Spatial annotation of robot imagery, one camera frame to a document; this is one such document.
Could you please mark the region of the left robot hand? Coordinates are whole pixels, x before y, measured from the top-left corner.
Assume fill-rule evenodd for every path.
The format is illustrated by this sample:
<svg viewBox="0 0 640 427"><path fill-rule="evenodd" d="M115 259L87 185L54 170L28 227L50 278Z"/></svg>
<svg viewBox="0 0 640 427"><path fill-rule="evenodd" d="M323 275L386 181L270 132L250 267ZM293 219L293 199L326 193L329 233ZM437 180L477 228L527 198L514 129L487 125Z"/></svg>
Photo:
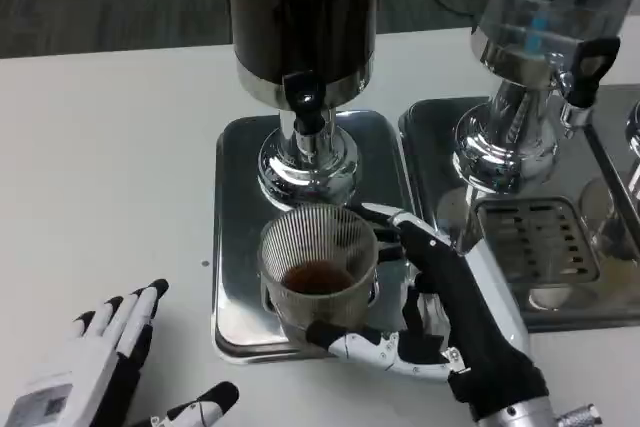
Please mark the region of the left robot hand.
<svg viewBox="0 0 640 427"><path fill-rule="evenodd" d="M124 426L169 288L164 279L74 319L9 411L7 426Z"/></svg>

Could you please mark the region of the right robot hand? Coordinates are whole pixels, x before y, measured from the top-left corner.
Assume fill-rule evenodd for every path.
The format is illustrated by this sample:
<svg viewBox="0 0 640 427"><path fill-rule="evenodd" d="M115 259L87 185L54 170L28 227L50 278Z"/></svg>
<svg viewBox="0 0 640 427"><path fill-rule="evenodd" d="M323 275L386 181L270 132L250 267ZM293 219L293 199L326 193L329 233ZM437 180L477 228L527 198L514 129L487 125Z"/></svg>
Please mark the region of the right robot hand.
<svg viewBox="0 0 640 427"><path fill-rule="evenodd" d="M382 332L314 321L308 343L339 358L425 380L444 380L478 426L553 426L549 391L535 366L519 308L487 244L466 254L425 221L375 203L352 211L398 240L418 271L406 329Z"/></svg>

